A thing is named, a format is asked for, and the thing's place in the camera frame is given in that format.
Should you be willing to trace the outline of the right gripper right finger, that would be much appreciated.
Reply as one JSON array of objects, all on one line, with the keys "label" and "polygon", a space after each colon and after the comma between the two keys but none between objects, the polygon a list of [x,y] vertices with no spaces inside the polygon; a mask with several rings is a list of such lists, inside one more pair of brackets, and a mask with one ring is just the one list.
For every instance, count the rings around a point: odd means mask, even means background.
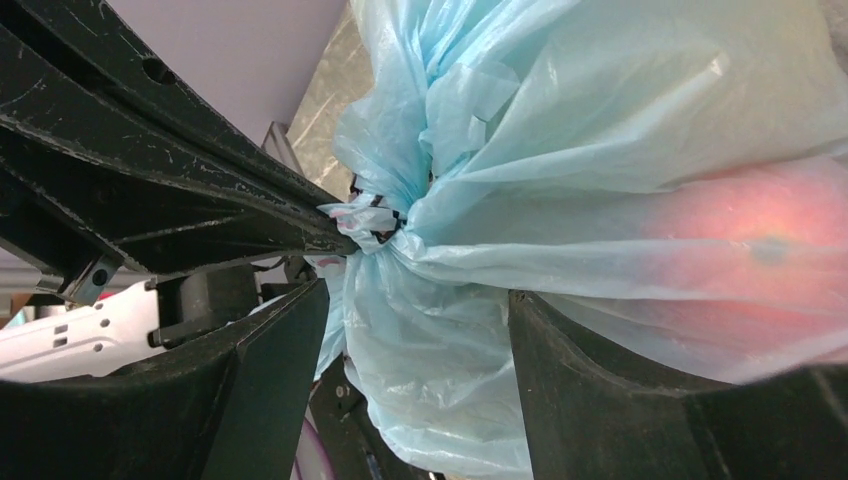
[{"label": "right gripper right finger", "polygon": [[513,291],[508,320],[537,479],[843,479],[847,369],[734,386],[689,375]]}]

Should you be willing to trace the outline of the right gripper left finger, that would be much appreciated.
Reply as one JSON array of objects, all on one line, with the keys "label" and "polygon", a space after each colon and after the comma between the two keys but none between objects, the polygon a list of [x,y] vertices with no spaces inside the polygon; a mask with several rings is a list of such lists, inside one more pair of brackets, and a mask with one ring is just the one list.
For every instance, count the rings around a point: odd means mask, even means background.
[{"label": "right gripper left finger", "polygon": [[286,479],[329,306],[317,280],[104,376],[1,385],[5,479]]}]

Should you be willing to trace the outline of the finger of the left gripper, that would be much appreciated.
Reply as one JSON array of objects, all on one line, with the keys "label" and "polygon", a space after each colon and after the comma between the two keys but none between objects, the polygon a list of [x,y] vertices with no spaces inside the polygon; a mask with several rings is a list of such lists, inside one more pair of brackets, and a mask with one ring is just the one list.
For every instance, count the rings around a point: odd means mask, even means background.
[{"label": "finger of the left gripper", "polygon": [[104,1],[1,5],[1,235],[57,275],[344,255],[333,197],[262,151]]}]

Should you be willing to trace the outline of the light blue plastic bag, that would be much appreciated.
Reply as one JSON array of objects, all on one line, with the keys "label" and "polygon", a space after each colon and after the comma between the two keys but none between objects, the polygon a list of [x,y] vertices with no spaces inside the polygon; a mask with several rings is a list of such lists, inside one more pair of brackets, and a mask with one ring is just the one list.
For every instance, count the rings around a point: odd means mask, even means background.
[{"label": "light blue plastic bag", "polygon": [[686,374],[844,362],[847,331],[748,355],[650,319],[658,198],[737,169],[847,170],[847,76],[816,1],[355,1],[374,84],[339,119],[357,244],[327,281],[339,354],[415,467],[531,479],[508,294]]}]

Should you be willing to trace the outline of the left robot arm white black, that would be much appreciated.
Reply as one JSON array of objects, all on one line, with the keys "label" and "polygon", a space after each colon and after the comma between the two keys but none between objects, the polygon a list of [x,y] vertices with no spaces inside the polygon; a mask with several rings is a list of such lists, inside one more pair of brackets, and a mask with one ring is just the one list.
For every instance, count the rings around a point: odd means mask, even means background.
[{"label": "left robot arm white black", "polygon": [[106,1],[1,5],[1,246],[71,304],[1,335],[1,375],[103,376],[217,328],[156,280],[346,254],[329,193],[263,151]]}]

